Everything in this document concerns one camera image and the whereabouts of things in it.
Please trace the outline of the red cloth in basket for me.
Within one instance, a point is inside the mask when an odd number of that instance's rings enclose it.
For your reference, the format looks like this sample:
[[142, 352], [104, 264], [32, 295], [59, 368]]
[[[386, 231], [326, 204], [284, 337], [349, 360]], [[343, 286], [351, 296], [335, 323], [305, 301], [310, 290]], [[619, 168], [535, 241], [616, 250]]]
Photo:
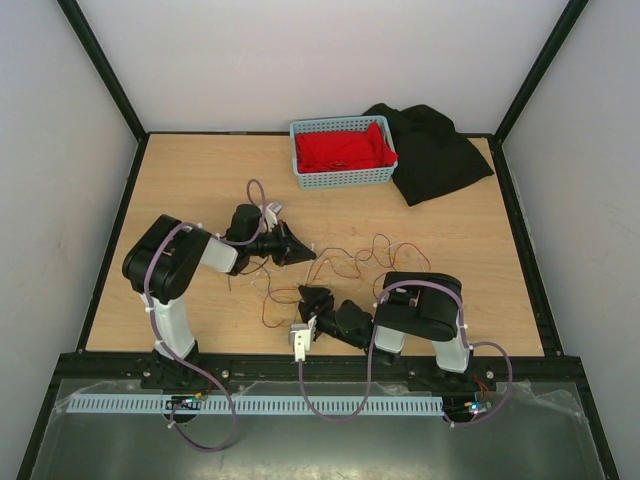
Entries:
[[364, 131], [299, 133], [294, 139], [304, 174], [391, 167], [398, 158], [377, 123]]

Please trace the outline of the black folded cloth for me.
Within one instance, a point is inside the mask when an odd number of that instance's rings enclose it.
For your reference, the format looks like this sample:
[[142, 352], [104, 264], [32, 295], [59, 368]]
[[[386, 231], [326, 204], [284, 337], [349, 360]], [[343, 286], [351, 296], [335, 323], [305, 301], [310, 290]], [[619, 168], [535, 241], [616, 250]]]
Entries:
[[393, 182], [410, 206], [494, 174], [480, 151], [456, 131], [454, 122], [427, 105], [397, 110], [378, 103], [365, 113], [387, 120], [398, 155]]

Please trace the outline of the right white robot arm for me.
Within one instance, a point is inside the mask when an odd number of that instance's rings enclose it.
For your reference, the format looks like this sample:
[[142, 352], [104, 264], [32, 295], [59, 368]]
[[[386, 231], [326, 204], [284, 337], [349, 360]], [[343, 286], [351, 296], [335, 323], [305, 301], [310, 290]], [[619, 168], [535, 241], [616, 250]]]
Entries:
[[325, 334], [391, 365], [412, 336], [431, 342], [437, 376], [445, 387], [458, 389], [471, 379], [462, 284], [455, 277], [391, 271], [372, 312], [352, 300], [336, 306], [326, 287], [300, 286], [298, 291], [301, 321], [289, 327], [289, 345], [297, 361], [304, 361], [312, 343]]

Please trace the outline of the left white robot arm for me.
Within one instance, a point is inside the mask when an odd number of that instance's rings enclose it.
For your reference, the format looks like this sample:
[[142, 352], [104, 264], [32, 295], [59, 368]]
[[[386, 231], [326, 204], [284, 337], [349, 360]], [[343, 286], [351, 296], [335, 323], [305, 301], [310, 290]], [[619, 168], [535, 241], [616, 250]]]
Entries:
[[126, 255], [123, 276], [142, 298], [156, 336], [154, 349], [169, 358], [164, 375], [177, 387], [194, 384], [199, 362], [187, 319], [185, 292], [197, 269], [207, 266], [237, 276], [254, 257], [278, 266], [314, 260], [287, 223], [278, 218], [280, 205], [239, 205], [229, 228], [219, 238], [203, 227], [161, 215]]

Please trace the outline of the black metal frame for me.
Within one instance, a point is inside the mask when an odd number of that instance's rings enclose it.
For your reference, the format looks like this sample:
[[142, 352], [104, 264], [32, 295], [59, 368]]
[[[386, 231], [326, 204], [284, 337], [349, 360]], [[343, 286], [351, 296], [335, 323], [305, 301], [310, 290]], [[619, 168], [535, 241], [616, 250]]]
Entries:
[[[543, 358], [539, 360], [532, 357], [521, 357], [516, 363], [524, 367], [526, 372], [537, 374], [543, 380], [570, 381], [577, 386], [590, 424], [591, 437], [595, 442], [599, 465], [605, 478], [615, 479], [618, 476], [617, 469], [581, 360], [579, 357], [569, 356], [563, 351], [534, 253], [533, 242], [525, 225], [525, 214], [515, 188], [512, 172], [503, 151], [505, 139], [586, 6], [587, 4], [584, 1], [570, 1], [567, 3], [514, 100], [511, 102], [498, 129], [495, 133], [486, 134], [484, 137], [488, 141], [490, 157], [497, 163], [497, 178], [503, 203], [506, 208], [544, 352]], [[62, 378], [68, 377], [72, 373], [113, 373], [125, 376], [133, 371], [138, 371], [142, 365], [142, 357], [139, 354], [86, 354], [83, 349], [88, 342], [89, 333], [94, 323], [99, 300], [106, 283], [107, 270], [111, 265], [116, 242], [121, 234], [125, 214], [130, 204], [150, 134], [142, 126], [79, 4], [75, 1], [62, 1], [59, 7], [132, 131], [137, 142], [137, 149], [103, 255], [96, 284], [90, 297], [89, 307], [76, 349], [71, 353], [63, 354], [58, 361], [17, 474], [20, 479], [28, 479], [34, 472], [37, 456], [45, 436], [45, 427], [53, 410], [54, 396], [59, 391]]]

